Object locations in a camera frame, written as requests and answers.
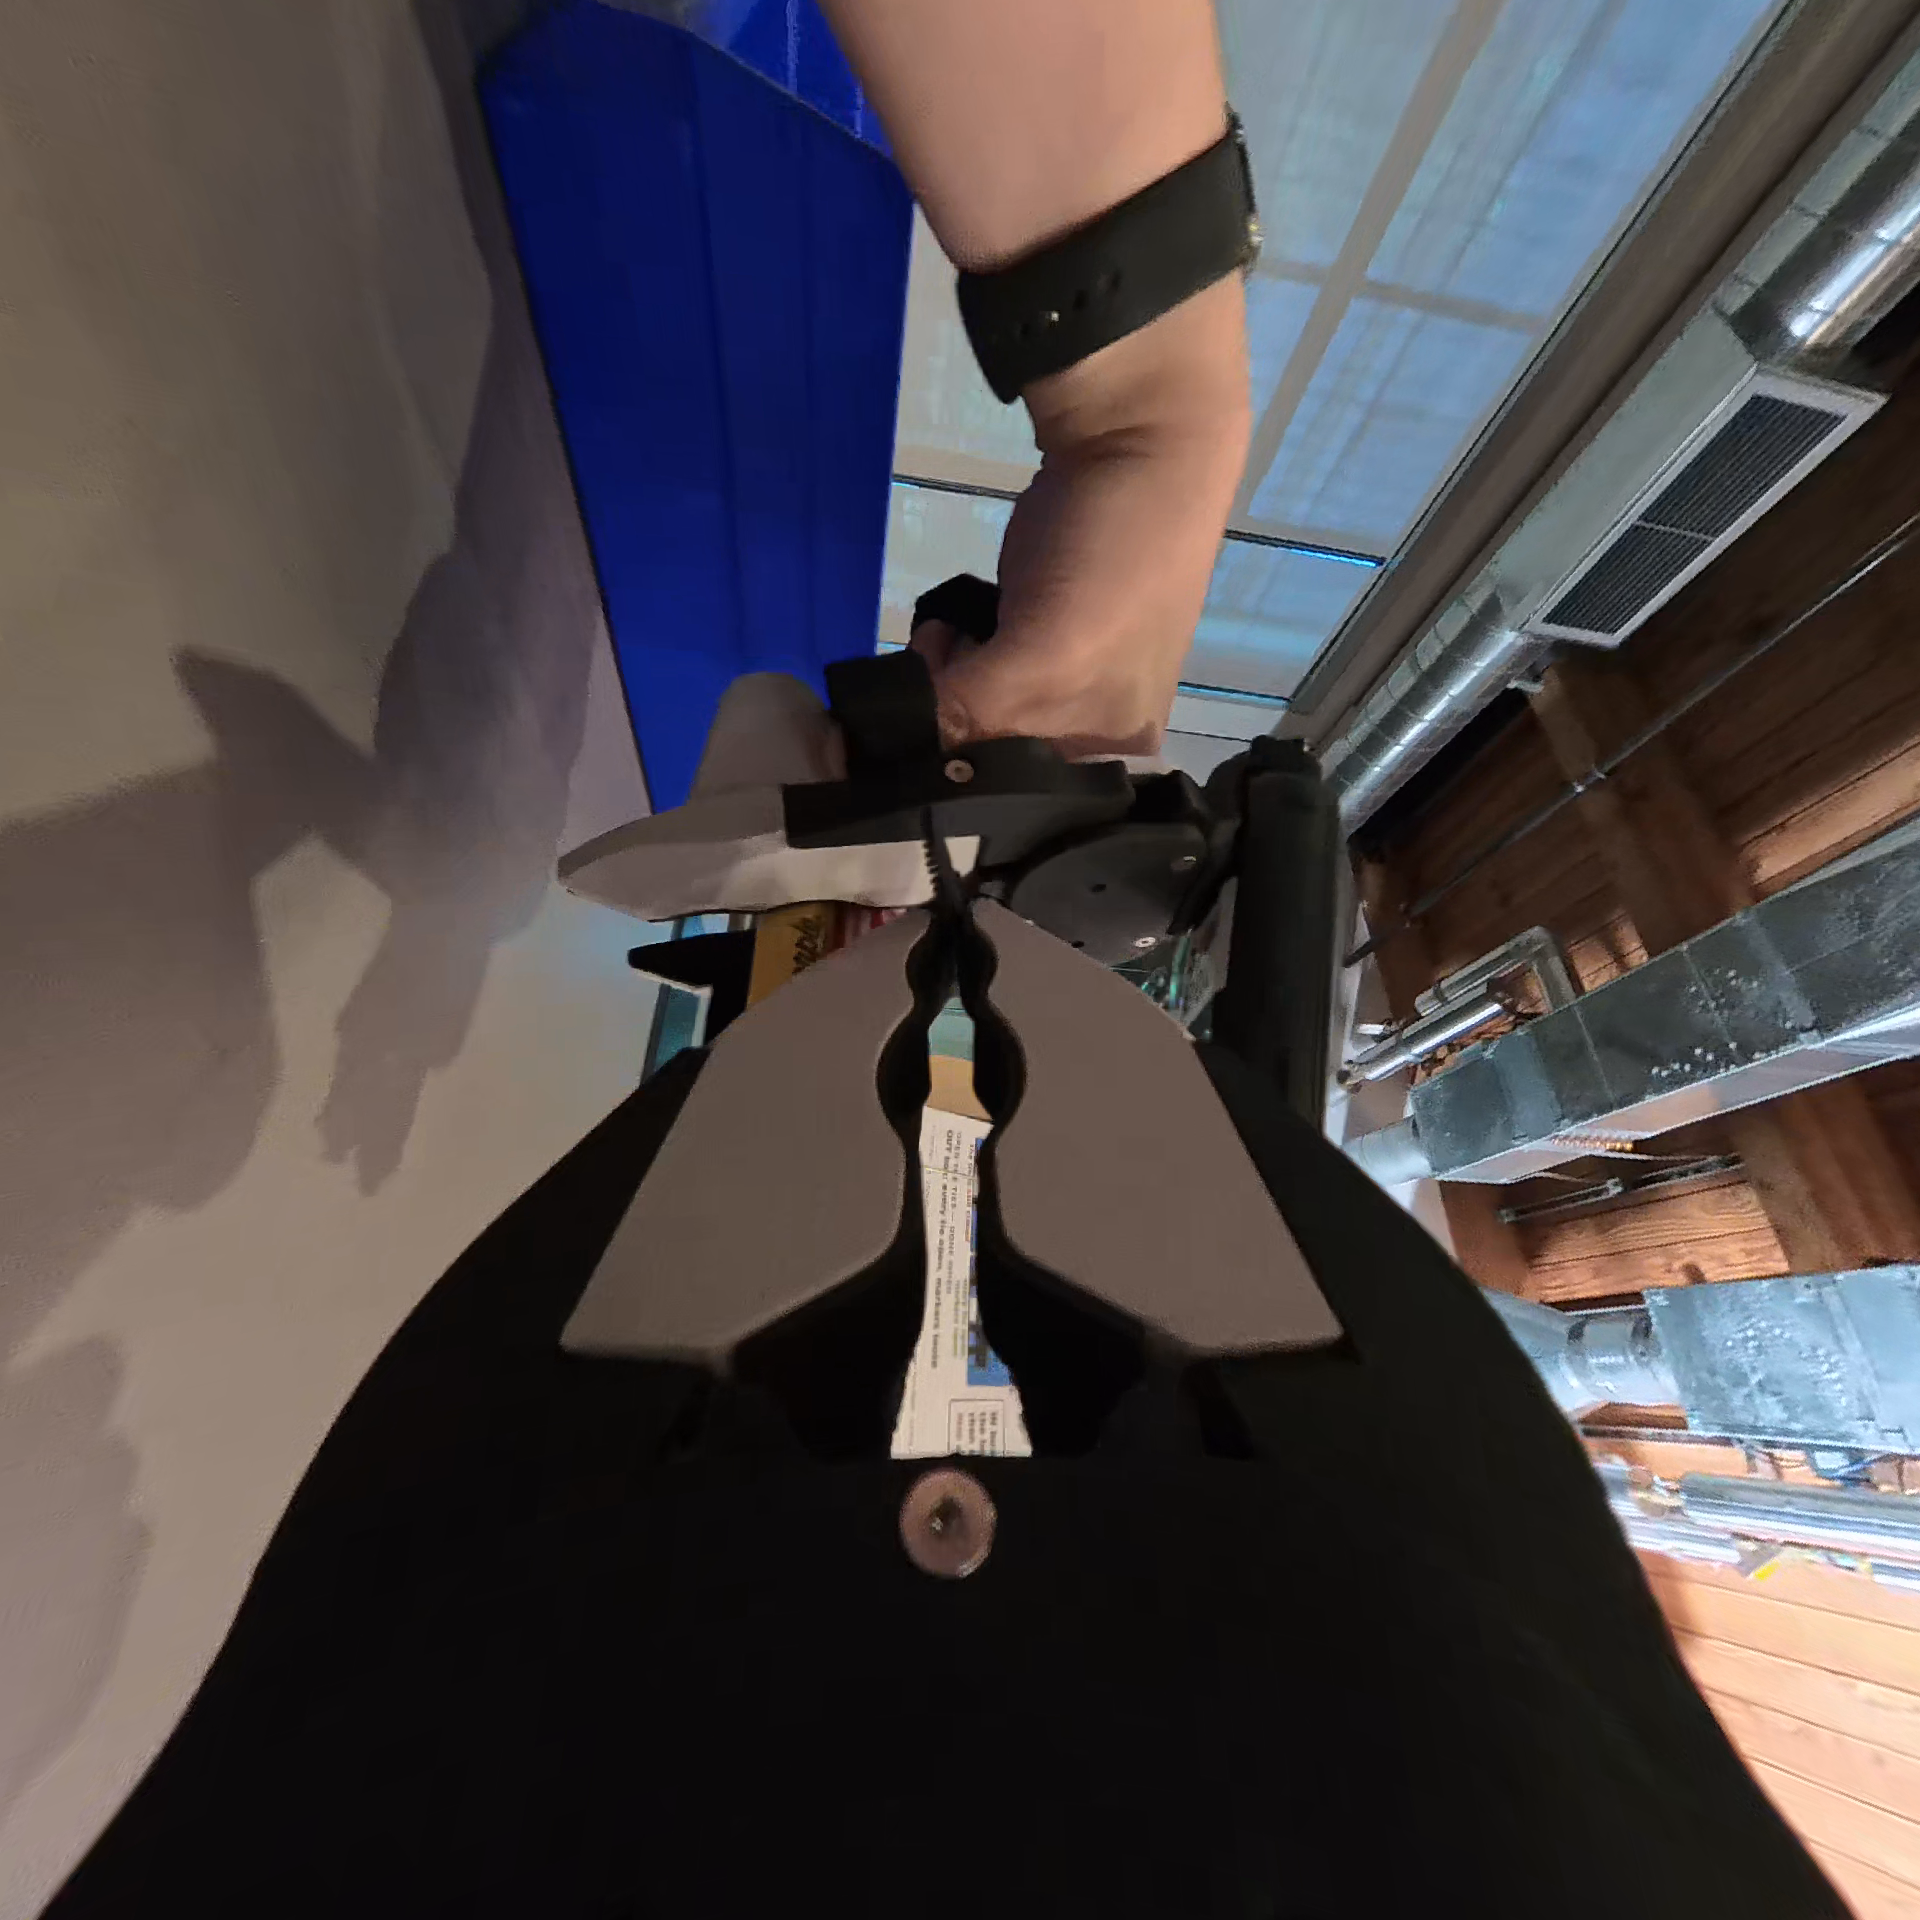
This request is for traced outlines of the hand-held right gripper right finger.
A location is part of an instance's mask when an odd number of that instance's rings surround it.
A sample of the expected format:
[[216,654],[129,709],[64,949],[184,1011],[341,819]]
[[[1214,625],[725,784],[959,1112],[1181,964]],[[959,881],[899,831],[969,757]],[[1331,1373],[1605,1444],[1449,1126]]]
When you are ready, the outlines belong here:
[[1122,1358],[1340,1341],[1195,1044],[1142,990],[1004,905],[959,964],[981,1156],[981,1321],[1004,1365],[1087,1335]]

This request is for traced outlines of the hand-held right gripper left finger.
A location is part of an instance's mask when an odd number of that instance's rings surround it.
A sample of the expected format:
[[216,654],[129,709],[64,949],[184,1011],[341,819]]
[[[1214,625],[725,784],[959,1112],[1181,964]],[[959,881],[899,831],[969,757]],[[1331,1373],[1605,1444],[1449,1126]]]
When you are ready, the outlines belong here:
[[821,1341],[845,1367],[906,1373],[924,1313],[924,1094],[891,1117],[884,1059],[914,1033],[931,930],[924,905],[899,910],[709,1044],[562,1350],[748,1373]]

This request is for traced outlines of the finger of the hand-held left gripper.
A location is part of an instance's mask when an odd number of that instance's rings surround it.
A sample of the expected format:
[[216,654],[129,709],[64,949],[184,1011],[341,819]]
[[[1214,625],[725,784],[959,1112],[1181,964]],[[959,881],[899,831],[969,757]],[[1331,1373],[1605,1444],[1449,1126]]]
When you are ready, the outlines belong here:
[[721,695],[690,798],[845,783],[845,777],[845,732],[818,689],[791,675],[753,673]]
[[692,798],[562,852],[558,886],[638,920],[763,916],[802,903],[914,908],[935,899],[917,833],[806,851],[779,784]]

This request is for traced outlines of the yellow marker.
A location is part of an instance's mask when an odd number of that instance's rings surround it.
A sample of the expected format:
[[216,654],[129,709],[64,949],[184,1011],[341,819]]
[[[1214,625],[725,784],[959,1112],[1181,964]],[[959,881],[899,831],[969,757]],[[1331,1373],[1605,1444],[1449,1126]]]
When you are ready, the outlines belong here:
[[842,934],[842,903],[811,899],[763,910],[753,923],[748,1004],[765,1002],[818,967],[818,959],[842,946]]

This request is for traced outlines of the printed paper sheet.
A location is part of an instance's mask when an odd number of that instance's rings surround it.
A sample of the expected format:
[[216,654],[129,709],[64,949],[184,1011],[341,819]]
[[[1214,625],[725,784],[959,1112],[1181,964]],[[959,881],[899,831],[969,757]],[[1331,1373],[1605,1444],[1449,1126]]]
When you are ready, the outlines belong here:
[[924,1310],[906,1365],[891,1458],[1028,1458],[1020,1394],[976,1301],[976,1159],[986,1117],[921,1115]]

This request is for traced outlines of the blue plastic bin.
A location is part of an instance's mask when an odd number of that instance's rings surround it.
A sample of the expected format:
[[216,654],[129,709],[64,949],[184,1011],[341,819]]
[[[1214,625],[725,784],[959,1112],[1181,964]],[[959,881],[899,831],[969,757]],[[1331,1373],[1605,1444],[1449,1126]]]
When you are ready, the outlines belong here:
[[539,4],[478,96],[652,809],[877,648],[914,202],[818,4]]

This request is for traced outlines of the black wrist watch band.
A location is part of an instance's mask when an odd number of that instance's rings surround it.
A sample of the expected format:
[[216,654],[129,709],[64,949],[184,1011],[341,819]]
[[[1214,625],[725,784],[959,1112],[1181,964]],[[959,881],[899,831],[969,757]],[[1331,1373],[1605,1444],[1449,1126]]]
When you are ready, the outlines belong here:
[[1127,202],[997,270],[958,276],[958,315],[997,402],[1130,341],[1262,258],[1244,125]]

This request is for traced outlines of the large glass window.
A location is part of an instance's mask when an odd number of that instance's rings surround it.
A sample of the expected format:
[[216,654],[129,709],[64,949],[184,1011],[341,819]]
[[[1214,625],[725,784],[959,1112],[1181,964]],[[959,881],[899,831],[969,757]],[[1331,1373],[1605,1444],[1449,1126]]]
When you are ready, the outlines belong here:
[[1220,4],[1265,249],[1176,719],[1277,714],[1785,4]]

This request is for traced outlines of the metal air vent grille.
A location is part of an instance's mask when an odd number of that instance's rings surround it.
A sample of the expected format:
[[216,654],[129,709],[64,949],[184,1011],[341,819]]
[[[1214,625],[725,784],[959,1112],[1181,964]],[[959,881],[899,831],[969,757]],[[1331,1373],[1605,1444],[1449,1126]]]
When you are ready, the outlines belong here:
[[1884,391],[1750,369],[1732,391],[1627,491],[1524,635],[1617,651],[1750,534],[1881,408]]

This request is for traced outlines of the round silver air duct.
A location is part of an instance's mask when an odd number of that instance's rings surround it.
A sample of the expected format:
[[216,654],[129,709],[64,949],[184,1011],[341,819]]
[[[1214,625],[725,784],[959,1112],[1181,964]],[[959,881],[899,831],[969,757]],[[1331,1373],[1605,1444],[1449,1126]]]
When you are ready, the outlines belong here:
[[1884,391],[1858,343],[1914,289],[1917,58],[1907,58],[1823,137],[1701,310],[1601,411],[1525,518],[1319,745],[1340,815],[1367,819],[1540,661],[1568,648],[1609,654],[1525,636],[1524,621],[1742,372]]

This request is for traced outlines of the large rectangular metal duct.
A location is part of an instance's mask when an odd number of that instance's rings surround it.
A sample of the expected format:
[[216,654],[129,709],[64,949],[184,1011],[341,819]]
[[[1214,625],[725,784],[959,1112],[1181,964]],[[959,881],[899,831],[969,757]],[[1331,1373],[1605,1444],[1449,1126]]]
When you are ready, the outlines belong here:
[[1917,820],[1419,1083],[1379,1185],[1508,1185],[1917,1056]]

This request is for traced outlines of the small rectangular metal duct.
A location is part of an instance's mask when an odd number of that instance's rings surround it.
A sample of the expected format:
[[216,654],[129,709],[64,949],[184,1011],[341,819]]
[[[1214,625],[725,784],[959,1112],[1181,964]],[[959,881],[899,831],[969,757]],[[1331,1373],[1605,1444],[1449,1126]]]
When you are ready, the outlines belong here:
[[1632,1310],[1487,1293],[1553,1400],[1673,1405],[1696,1436],[1917,1454],[1917,1268],[1653,1285]]

